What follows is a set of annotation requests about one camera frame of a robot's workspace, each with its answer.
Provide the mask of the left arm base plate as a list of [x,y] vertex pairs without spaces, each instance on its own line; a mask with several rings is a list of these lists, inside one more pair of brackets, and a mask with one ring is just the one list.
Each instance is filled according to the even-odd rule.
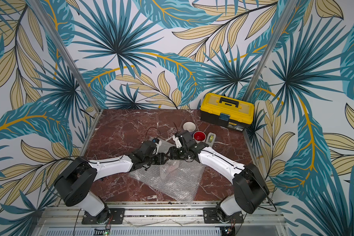
[[83,225],[121,225],[124,219],[124,208],[108,208],[106,207],[97,216],[90,215],[87,211],[84,212]]

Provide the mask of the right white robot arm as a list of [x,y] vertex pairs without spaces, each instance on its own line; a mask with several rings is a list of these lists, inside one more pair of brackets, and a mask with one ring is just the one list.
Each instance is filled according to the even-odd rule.
[[231,216],[239,211],[253,214],[268,197],[267,185],[254,164],[237,163],[215,151],[204,142],[196,142],[189,132],[173,136],[175,146],[169,151],[170,159],[194,160],[225,177],[234,189],[233,195],[217,206],[217,214]]

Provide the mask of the clear bubble wrap sheet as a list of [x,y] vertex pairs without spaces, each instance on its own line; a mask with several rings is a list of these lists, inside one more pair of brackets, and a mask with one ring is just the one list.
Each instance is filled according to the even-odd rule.
[[[180,163],[179,169],[165,176],[165,168],[169,163],[174,162]],[[178,202],[192,204],[204,169],[204,165],[197,161],[188,163],[183,160],[168,160],[164,165],[152,165],[147,171],[139,169],[131,172],[129,176],[154,190],[172,197]]]

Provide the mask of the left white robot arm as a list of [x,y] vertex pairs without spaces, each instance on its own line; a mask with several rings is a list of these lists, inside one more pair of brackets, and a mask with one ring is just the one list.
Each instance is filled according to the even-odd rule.
[[77,206],[93,217],[103,216],[107,219],[108,207],[91,192],[92,184],[111,175],[165,164],[164,154],[159,152],[161,144],[161,140],[154,138],[142,142],[136,151],[120,157],[104,160],[78,157],[55,179],[54,187],[66,206]]

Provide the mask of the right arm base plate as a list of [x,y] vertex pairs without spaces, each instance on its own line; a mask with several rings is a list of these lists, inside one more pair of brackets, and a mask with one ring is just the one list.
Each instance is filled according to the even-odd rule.
[[235,212],[232,215],[227,215],[219,207],[205,207],[203,208],[203,217],[206,224],[227,224],[227,223],[243,223],[244,215],[241,211]]

